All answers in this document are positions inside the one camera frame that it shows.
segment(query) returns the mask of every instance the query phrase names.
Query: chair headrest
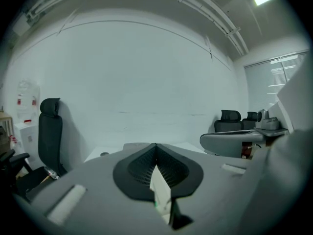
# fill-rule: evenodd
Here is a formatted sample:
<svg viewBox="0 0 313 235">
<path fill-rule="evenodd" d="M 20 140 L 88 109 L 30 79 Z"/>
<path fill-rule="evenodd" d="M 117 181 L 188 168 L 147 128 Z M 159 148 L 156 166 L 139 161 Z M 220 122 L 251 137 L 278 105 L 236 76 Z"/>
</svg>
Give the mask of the chair headrest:
<svg viewBox="0 0 313 235">
<path fill-rule="evenodd" d="M 223 122 L 238 122 L 241 120 L 241 115 L 237 111 L 222 110 L 221 121 Z"/>
<path fill-rule="evenodd" d="M 59 112 L 59 100 L 60 98 L 47 98 L 42 101 L 40 105 L 40 111 L 42 114 L 54 118 Z"/>
<path fill-rule="evenodd" d="M 247 120 L 256 121 L 257 112 L 248 112 Z"/>
</svg>

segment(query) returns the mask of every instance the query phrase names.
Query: window blinds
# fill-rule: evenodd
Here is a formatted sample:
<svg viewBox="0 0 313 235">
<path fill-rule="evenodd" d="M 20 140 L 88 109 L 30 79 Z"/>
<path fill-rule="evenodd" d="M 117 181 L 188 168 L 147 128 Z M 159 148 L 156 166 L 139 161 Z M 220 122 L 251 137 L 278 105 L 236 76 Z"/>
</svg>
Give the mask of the window blinds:
<svg viewBox="0 0 313 235">
<path fill-rule="evenodd" d="M 249 111 L 269 109 L 278 102 L 277 93 L 301 66 L 306 53 L 277 57 L 245 67 Z"/>
</svg>

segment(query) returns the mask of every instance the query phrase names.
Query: chair backrest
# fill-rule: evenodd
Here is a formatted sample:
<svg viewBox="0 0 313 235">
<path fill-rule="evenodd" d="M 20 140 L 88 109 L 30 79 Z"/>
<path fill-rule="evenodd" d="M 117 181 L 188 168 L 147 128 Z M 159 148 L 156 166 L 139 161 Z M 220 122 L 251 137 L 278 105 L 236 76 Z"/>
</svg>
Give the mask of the chair backrest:
<svg viewBox="0 0 313 235">
<path fill-rule="evenodd" d="M 215 132 L 240 131 L 244 129 L 240 121 L 241 115 L 237 111 L 222 110 L 221 120 L 214 123 Z"/>
<path fill-rule="evenodd" d="M 255 127 L 257 112 L 248 112 L 248 117 L 243 119 L 244 130 L 252 130 Z"/>
<path fill-rule="evenodd" d="M 38 154 L 42 162 L 59 176 L 66 173 L 60 162 L 62 118 L 58 116 L 59 98 L 47 98 L 40 105 Z"/>
</svg>

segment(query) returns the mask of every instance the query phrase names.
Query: chair armrest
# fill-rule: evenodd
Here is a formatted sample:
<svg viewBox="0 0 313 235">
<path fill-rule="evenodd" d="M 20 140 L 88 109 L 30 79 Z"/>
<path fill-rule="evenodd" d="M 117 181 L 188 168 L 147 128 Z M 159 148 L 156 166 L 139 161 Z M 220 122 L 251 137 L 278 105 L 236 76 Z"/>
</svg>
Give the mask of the chair armrest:
<svg viewBox="0 0 313 235">
<path fill-rule="evenodd" d="M 22 153 L 22 154 L 14 156 L 13 158 L 10 158 L 10 163 L 14 163 L 14 162 L 24 160 L 27 158 L 29 158 L 29 154 L 28 153 Z"/>
<path fill-rule="evenodd" d="M 9 160 L 14 155 L 14 153 L 15 153 L 15 150 L 13 150 L 13 149 L 6 152 L 3 156 L 1 156 L 0 162 L 1 163 L 6 162 L 7 160 Z"/>
</svg>

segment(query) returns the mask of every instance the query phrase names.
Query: black office chair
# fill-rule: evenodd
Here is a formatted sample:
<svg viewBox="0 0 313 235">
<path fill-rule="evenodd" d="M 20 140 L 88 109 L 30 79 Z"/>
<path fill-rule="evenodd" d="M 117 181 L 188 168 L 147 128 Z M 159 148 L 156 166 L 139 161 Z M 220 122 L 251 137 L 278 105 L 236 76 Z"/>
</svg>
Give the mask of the black office chair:
<svg viewBox="0 0 313 235">
<path fill-rule="evenodd" d="M 243 119 L 244 130 L 252 130 L 255 127 L 257 112 L 248 112 L 248 117 Z"/>
<path fill-rule="evenodd" d="M 222 110 L 221 120 L 214 123 L 215 132 L 240 131 L 244 129 L 240 121 L 241 115 L 237 111 Z"/>
<path fill-rule="evenodd" d="M 60 162 L 60 144 L 63 123 L 62 118 L 58 116 L 59 100 L 59 98 L 48 98 L 40 105 L 40 111 L 42 113 L 39 116 L 38 154 L 41 161 L 48 168 L 55 171 L 59 176 L 62 176 L 67 171 Z M 28 153 L 12 157 L 10 159 L 10 174 L 15 176 L 21 168 L 27 164 L 24 160 L 28 157 Z M 47 176 L 48 173 L 44 167 L 30 171 L 16 181 L 18 194 L 28 201 L 31 201 L 40 190 L 53 182 L 53 179 L 50 177 L 41 184 Z"/>
</svg>

